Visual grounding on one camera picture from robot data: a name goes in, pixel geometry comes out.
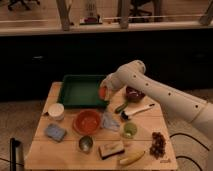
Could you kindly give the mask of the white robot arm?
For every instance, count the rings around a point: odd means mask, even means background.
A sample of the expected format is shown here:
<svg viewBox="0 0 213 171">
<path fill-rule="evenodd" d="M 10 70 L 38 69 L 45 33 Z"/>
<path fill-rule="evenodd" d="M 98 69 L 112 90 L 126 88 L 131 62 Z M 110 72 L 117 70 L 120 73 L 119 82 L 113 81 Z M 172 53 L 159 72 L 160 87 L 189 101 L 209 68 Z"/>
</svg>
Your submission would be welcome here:
<svg viewBox="0 0 213 171">
<path fill-rule="evenodd" d="M 213 103 L 155 81 L 145 72 L 145 64 L 133 60 L 108 74 L 100 84 L 106 88 L 105 99 L 111 99 L 115 92 L 130 86 L 168 107 L 211 140 L 205 171 L 213 171 Z"/>
</svg>

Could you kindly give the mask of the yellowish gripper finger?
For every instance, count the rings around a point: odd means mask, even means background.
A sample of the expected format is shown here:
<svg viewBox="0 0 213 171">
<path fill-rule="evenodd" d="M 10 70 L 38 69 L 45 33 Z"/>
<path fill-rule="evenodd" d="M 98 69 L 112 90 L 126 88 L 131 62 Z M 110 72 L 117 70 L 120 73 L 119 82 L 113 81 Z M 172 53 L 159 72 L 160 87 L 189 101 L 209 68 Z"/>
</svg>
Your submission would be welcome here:
<svg viewBox="0 0 213 171">
<path fill-rule="evenodd" d="M 112 96 L 112 91 L 106 89 L 104 100 L 105 100 L 105 101 L 109 101 L 109 100 L 111 99 L 111 96 Z"/>
</svg>

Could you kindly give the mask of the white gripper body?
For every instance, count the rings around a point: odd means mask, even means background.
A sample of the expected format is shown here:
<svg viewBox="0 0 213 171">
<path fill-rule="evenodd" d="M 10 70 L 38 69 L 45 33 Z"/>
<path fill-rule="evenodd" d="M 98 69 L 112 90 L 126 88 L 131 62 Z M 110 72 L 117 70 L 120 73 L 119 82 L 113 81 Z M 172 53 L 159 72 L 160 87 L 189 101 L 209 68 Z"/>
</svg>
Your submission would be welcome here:
<svg viewBox="0 0 213 171">
<path fill-rule="evenodd" d="M 101 87 L 107 87 L 111 91 L 118 91 L 121 89 L 121 82 L 114 73 L 111 73 L 102 80 Z"/>
</svg>

